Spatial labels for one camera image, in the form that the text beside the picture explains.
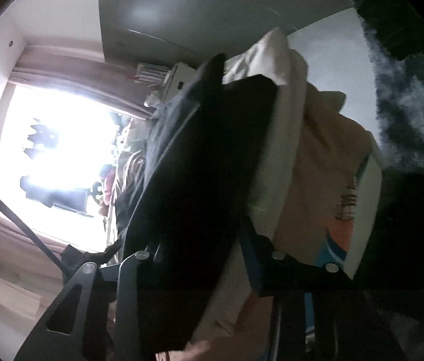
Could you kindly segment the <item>black garment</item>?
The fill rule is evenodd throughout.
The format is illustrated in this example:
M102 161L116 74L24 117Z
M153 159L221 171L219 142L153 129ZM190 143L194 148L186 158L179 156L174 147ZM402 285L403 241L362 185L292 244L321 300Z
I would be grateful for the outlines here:
M129 199L117 286L115 355L182 350L217 289L238 234L277 88L224 83L216 55L159 110L140 189Z

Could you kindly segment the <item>cream folded clothes stack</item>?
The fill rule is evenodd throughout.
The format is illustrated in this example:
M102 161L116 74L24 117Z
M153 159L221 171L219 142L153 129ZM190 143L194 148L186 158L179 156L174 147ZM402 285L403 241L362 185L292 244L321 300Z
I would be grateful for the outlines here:
M282 30L225 63L223 81L254 75L278 88L272 124L250 194L255 230L300 262L342 266L352 239L357 175L373 140L343 116L345 96L319 91ZM235 246L192 341L167 360L257 360L266 348L270 298L255 296Z

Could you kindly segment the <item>grey fluffy rug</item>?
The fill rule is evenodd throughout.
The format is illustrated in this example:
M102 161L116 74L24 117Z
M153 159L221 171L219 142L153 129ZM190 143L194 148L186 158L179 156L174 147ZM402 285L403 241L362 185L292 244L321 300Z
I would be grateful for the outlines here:
M373 64L379 143L390 168L424 173L424 51L398 60L361 21Z

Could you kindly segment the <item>pink curtain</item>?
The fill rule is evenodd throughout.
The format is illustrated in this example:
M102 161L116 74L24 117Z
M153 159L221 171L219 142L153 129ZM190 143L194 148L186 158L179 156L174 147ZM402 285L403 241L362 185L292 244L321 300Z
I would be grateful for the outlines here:
M153 114L144 105L149 88L137 83L135 70L111 63L26 47L9 82L78 94L141 119Z

